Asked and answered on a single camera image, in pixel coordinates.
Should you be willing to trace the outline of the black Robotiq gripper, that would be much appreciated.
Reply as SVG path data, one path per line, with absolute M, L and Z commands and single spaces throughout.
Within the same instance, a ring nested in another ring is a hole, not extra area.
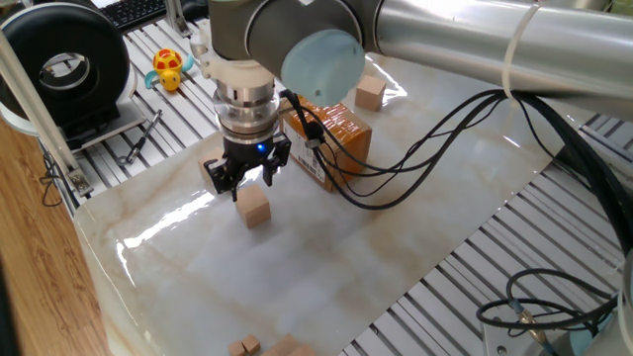
M 246 171 L 263 166 L 263 181 L 273 185 L 273 175 L 288 163 L 292 143 L 284 133 L 256 143 L 237 143 L 224 139 L 224 158 L 210 159 L 203 163 L 203 169 L 211 178 L 218 194 L 231 192 L 237 201 L 237 187 Z

